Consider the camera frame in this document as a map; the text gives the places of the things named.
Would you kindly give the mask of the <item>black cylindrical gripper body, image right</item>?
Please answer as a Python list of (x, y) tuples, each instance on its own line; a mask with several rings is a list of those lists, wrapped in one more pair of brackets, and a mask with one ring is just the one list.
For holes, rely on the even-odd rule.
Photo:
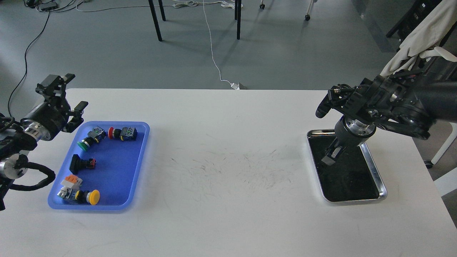
[(346, 148), (361, 145), (376, 131), (374, 124), (364, 124), (357, 119), (342, 117), (335, 125), (336, 146)]

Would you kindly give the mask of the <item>black robot arm, image right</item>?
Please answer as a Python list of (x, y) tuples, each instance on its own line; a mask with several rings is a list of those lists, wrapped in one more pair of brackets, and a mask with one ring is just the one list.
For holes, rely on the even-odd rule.
[(364, 79), (359, 86), (338, 84), (328, 90), (315, 115), (342, 113), (336, 138), (320, 161), (331, 166), (343, 152), (374, 135), (376, 128), (426, 140), (437, 120), (457, 119), (456, 63), (432, 57), (422, 68)]

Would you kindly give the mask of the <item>black cylindrical gripper body, image left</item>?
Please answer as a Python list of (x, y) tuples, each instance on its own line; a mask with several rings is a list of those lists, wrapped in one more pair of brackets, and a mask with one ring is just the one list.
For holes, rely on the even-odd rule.
[(36, 141), (51, 141), (60, 132), (72, 133), (74, 126), (69, 123), (70, 105), (63, 101), (60, 104), (43, 102), (21, 119), (24, 133)]

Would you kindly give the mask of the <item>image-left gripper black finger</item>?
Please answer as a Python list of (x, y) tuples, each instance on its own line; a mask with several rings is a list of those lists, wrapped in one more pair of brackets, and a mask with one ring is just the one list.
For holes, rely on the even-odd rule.
[(84, 119), (82, 118), (82, 114), (84, 109), (88, 106), (87, 101), (80, 101), (78, 105), (73, 110), (68, 111), (65, 115), (72, 116), (72, 119), (67, 122), (62, 128), (62, 132), (65, 133), (72, 133), (77, 127), (79, 127), (83, 122)]
[(36, 85), (36, 93), (42, 95), (45, 102), (56, 107), (62, 107), (66, 101), (66, 86), (75, 78), (75, 74), (48, 75)]

